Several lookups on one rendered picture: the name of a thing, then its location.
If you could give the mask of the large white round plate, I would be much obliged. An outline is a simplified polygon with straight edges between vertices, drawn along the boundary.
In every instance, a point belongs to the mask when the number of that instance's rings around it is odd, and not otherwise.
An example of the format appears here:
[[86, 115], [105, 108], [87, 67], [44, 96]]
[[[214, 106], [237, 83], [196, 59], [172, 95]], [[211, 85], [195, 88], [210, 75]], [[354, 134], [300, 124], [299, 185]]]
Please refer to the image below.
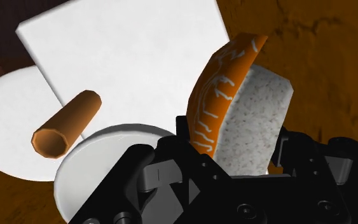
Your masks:
[[42, 157], [33, 133], [61, 109], [36, 66], [0, 77], [0, 171], [29, 181], [53, 181], [62, 159]]

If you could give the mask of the white flat square board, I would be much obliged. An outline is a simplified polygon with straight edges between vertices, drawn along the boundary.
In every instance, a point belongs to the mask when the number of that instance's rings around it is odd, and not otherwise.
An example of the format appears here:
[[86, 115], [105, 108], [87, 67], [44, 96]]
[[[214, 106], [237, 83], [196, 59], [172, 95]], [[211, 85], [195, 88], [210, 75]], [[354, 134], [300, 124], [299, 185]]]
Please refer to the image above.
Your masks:
[[169, 132], [211, 55], [228, 42], [216, 0], [70, 0], [17, 36], [62, 104], [102, 105], [83, 131], [143, 123]]

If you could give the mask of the orange-crusted bread slice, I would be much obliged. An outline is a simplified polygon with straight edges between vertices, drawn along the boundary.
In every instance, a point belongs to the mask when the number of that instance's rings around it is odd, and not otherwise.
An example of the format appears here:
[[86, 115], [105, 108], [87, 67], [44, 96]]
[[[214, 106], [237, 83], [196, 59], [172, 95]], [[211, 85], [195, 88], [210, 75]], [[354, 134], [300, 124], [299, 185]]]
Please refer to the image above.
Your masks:
[[188, 100], [189, 141], [230, 176], [266, 174], [293, 87], [255, 65], [267, 36], [240, 33], [216, 51]]

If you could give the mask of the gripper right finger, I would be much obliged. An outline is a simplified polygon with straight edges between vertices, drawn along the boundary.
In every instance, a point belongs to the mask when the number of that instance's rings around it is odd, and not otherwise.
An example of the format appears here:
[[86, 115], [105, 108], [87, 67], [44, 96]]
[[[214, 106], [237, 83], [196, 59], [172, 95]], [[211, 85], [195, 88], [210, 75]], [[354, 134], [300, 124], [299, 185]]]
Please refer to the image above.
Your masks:
[[272, 162], [301, 183], [298, 199], [311, 224], [358, 224], [358, 141], [322, 144], [282, 127]]

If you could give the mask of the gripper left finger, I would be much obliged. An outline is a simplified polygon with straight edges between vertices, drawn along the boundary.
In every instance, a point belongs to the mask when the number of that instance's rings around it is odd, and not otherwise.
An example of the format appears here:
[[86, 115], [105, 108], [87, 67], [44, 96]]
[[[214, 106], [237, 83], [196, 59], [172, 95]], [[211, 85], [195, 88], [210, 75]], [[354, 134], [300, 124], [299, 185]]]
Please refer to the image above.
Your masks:
[[145, 224], [159, 187], [172, 185], [183, 212], [173, 224], [230, 224], [230, 177], [181, 136], [130, 143], [68, 224]]

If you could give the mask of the brown hollow tube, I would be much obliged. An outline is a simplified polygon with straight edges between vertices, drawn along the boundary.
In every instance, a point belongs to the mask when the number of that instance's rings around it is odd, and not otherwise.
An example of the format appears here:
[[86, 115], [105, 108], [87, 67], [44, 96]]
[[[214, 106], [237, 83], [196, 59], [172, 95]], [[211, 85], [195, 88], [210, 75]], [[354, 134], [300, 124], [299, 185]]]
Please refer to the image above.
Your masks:
[[79, 138], [102, 105], [100, 96], [84, 90], [55, 113], [32, 135], [35, 152], [45, 158], [60, 158]]

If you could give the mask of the small white round disc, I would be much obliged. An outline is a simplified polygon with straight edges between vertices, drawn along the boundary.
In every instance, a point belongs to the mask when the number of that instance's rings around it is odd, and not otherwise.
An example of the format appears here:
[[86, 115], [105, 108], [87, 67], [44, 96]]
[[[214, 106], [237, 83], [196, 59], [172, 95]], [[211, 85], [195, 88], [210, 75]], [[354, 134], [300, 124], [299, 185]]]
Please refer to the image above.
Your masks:
[[[172, 133], [151, 125], [115, 125], [92, 134], [63, 159], [54, 181], [54, 197], [59, 213], [68, 222], [133, 144], [156, 147], [159, 138]], [[155, 196], [142, 213], [143, 224], [174, 224], [182, 206], [164, 180], [168, 169], [146, 169], [139, 176], [139, 189], [145, 193], [157, 187]]]

